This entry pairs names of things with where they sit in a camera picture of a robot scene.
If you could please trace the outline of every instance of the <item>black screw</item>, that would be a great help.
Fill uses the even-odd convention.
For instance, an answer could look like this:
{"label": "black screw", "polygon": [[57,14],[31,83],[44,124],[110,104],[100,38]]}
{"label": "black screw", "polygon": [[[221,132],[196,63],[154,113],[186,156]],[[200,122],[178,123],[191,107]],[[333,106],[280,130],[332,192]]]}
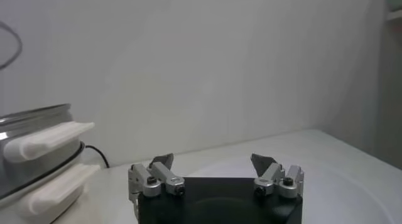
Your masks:
{"label": "black screw", "polygon": [[284,186],[293,186],[293,179],[291,179],[291,178],[284,178],[284,179],[283,179],[283,185],[284,185]]}
{"label": "black screw", "polygon": [[155,177],[148,177],[146,179],[146,184],[155,184],[158,180]]}
{"label": "black screw", "polygon": [[175,188],[175,194],[177,196],[183,196],[186,193],[186,189],[183,186]]}
{"label": "black screw", "polygon": [[254,190],[254,195],[256,195],[256,196],[259,197],[259,198],[264,197],[264,196],[266,195],[265,188],[257,187],[257,188]]}

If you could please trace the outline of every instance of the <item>white tabletop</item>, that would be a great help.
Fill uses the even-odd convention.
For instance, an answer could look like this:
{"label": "white tabletop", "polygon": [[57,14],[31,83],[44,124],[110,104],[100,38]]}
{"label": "white tabletop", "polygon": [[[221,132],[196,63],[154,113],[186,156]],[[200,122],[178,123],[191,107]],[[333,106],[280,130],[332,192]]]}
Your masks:
{"label": "white tabletop", "polygon": [[[285,162],[285,167],[288,163],[302,166],[305,171],[304,223],[318,224],[320,213],[328,220],[333,218],[334,223],[369,218],[383,223],[402,220],[402,171],[316,130],[177,154],[172,171],[180,176],[221,176],[224,171],[233,174],[227,176],[246,174],[244,177],[249,177],[251,169],[246,164],[254,152]],[[237,165],[237,169],[233,170],[233,165]],[[104,169],[93,176],[88,192],[56,224],[137,223],[133,205],[128,200],[128,168],[129,164]],[[334,212],[328,213],[328,208],[334,205]],[[338,218],[337,222],[337,212],[344,212],[343,221]]]}

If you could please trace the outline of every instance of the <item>stainless steel pot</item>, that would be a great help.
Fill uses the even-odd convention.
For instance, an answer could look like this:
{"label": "stainless steel pot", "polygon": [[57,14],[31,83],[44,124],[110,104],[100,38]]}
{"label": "stainless steel pot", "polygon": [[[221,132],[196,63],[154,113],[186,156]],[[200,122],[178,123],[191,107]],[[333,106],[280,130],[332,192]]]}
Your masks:
{"label": "stainless steel pot", "polygon": [[74,139],[30,161],[11,162],[3,154],[5,145],[15,138],[73,121],[69,108],[62,104],[0,117],[0,200],[63,168],[82,152],[84,146]]}

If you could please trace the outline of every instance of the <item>pot handle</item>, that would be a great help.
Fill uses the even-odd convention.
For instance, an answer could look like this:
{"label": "pot handle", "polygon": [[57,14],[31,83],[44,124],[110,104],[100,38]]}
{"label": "pot handle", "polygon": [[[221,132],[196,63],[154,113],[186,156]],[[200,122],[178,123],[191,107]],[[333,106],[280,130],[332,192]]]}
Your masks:
{"label": "pot handle", "polygon": [[32,134],[15,138],[4,146],[4,157],[12,163],[34,160],[75,140],[94,123],[63,122]]}
{"label": "pot handle", "polygon": [[72,199],[79,196],[81,190],[79,194],[76,192],[100,168],[99,165],[72,166],[63,174],[22,198],[19,202],[19,214],[29,217],[43,215],[51,208],[59,210],[57,207],[63,206],[63,202],[69,200],[71,196],[75,196]]}

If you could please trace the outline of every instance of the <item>wire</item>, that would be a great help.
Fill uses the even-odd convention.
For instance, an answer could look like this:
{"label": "wire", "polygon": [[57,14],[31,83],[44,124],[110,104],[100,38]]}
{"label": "wire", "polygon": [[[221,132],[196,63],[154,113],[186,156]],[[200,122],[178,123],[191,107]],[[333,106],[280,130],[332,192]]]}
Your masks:
{"label": "wire", "polygon": [[98,148],[96,148],[95,146],[86,146],[85,148],[95,150],[95,151],[102,157],[103,161],[105,162],[106,168],[110,168],[109,162],[107,161],[107,159],[106,159],[106,157],[105,157],[105,155],[103,154],[102,151],[100,151],[100,150],[99,150]]}
{"label": "wire", "polygon": [[12,28],[10,28],[5,22],[0,21],[0,28],[9,32],[10,34],[12,34],[18,42],[18,49],[14,53],[14,55],[10,59],[8,59],[6,62],[4,62],[3,64],[0,65],[0,71],[1,71],[3,69],[7,68],[10,64],[12,64],[20,56],[20,54],[23,51],[23,41],[21,40],[19,35]]}

